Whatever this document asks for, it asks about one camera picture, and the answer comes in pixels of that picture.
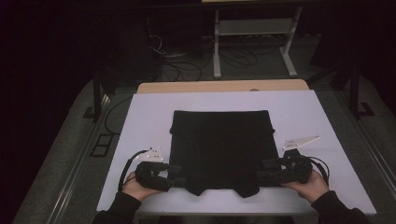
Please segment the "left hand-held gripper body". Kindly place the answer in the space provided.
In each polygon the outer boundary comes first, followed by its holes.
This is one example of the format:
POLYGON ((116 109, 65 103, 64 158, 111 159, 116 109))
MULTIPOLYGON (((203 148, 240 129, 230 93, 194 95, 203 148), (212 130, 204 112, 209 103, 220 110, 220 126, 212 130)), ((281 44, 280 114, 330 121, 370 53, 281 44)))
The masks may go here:
POLYGON ((173 180, 160 176, 160 172, 167 171, 170 165, 163 162, 159 147, 139 152, 134 160, 139 161, 134 173, 136 181, 142 187, 158 191, 168 191, 173 187, 173 180))

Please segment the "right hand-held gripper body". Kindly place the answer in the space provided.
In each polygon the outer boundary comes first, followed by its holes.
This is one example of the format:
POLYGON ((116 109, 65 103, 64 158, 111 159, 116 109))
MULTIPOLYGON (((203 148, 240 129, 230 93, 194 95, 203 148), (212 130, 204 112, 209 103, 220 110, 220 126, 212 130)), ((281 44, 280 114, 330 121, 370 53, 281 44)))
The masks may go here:
POLYGON ((306 183, 312 173, 312 161, 299 152, 299 148, 319 140, 319 136, 287 139, 282 147, 283 157, 276 160, 281 170, 275 173, 279 184, 306 183))

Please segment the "black tank top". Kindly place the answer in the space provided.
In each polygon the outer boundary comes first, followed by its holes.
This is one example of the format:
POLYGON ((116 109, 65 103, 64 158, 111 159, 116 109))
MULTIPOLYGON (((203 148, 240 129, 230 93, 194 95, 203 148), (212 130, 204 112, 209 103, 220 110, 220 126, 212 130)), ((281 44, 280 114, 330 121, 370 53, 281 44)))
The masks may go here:
POLYGON ((208 189, 232 189, 242 198, 260 191, 263 160, 278 157, 269 113, 176 111, 169 163, 181 167, 170 179, 185 178, 184 188, 199 196, 208 189))

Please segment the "person's left hand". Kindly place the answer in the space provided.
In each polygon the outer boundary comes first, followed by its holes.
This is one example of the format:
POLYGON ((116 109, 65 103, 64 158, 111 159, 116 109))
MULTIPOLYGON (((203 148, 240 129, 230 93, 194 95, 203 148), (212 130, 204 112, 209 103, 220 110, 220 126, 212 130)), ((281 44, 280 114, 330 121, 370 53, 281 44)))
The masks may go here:
POLYGON ((147 197, 153 195, 153 194, 158 194, 160 193, 159 190, 156 189, 148 189, 142 187, 135 179, 135 173, 131 172, 127 178, 125 183, 122 185, 122 190, 123 193, 130 195, 131 197, 134 197, 140 202, 143 202, 147 197))

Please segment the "person's right hand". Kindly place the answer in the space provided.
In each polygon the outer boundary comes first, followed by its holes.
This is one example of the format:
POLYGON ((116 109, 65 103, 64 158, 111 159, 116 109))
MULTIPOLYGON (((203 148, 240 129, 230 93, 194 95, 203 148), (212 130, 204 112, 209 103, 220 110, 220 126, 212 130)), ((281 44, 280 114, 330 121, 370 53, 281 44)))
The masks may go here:
POLYGON ((289 182, 283 184, 283 187, 296 190, 302 198, 308 200, 310 203, 313 203, 330 190, 322 176, 315 170, 311 172, 306 183, 289 182))

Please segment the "white table mat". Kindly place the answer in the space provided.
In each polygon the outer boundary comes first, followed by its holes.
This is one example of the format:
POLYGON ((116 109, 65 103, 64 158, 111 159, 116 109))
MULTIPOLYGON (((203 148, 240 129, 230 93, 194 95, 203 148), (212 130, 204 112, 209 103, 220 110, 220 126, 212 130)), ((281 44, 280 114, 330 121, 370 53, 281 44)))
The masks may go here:
MULTIPOLYGON (((357 207, 366 215, 375 214, 370 198, 313 91, 136 94, 97 205, 99 210, 107 210, 112 204, 124 165, 137 151, 160 148, 165 158, 169 156, 170 128, 177 110, 268 111, 278 148, 288 139, 315 137, 315 142, 300 147, 300 153, 327 163, 331 171, 330 187, 347 207, 357 207)), ((184 189, 170 189, 146 199, 139 212, 142 215, 292 216, 310 215, 314 210, 295 191, 285 188, 263 188, 246 199, 230 189, 211 189, 201 196, 184 189)))

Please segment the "wooden table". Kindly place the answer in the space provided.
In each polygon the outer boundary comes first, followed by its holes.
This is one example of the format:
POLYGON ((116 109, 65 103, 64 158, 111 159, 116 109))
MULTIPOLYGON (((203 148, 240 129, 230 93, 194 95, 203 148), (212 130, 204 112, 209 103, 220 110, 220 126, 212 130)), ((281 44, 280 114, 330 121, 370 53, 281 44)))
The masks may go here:
POLYGON ((138 93, 219 92, 219 91, 305 91, 309 87, 302 79, 226 80, 153 82, 140 84, 138 93))

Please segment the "black metal stand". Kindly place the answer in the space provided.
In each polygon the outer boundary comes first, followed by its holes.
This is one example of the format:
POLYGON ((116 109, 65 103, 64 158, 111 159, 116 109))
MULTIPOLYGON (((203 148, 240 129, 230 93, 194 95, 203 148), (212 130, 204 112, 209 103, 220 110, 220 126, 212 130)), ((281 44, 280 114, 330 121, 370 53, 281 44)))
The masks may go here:
POLYGON ((305 82, 308 85, 312 85, 332 73, 334 73, 331 81, 331 87, 333 90, 340 91, 346 86, 346 84, 349 84, 348 108, 352 115, 356 119, 373 116, 375 113, 372 108, 367 103, 359 102, 360 71, 359 67, 355 63, 349 60, 341 60, 329 68, 326 68, 308 78, 305 82))
POLYGON ((86 110, 84 119, 92 119, 93 122, 99 120, 104 98, 114 93, 116 84, 117 82, 108 72, 95 70, 92 73, 93 106, 86 110))

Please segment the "metal floor rail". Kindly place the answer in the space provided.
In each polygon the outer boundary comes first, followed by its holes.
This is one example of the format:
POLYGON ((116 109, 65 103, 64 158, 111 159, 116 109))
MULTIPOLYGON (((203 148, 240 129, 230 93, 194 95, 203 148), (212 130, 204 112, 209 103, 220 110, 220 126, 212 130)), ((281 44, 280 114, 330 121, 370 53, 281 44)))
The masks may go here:
POLYGON ((361 122, 361 118, 356 116, 350 109, 348 105, 347 98, 343 93, 337 92, 336 98, 340 104, 340 106, 345 111, 346 115, 348 116, 350 122, 353 124, 355 130, 358 132, 362 142, 368 149, 368 154, 373 161, 375 168, 381 175, 383 181, 385 182, 386 186, 389 189, 390 194, 396 201, 396 174, 394 174, 389 165, 387 164, 386 160, 384 159, 383 155, 378 150, 375 141, 372 139, 370 134, 368 133, 367 129, 363 126, 361 122))
POLYGON ((91 94, 80 94, 73 103, 46 158, 54 182, 52 188, 56 193, 46 224, 61 223, 99 127, 94 118, 94 108, 98 105, 102 109, 102 106, 107 107, 109 103, 106 94, 99 99, 91 94))

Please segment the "white metal table frame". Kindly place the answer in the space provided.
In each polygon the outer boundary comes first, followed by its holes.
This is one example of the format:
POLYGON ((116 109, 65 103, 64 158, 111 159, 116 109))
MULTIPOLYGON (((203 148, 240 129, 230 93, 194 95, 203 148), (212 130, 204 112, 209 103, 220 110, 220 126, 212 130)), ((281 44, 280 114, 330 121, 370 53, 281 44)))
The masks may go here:
POLYGON ((302 11, 302 7, 297 7, 294 15, 286 19, 221 21, 219 19, 219 11, 217 10, 214 24, 214 79, 221 78, 219 38, 221 36, 230 35, 286 35, 287 40, 285 44, 279 48, 279 52, 290 77, 296 77, 297 71, 289 56, 289 52, 302 11))

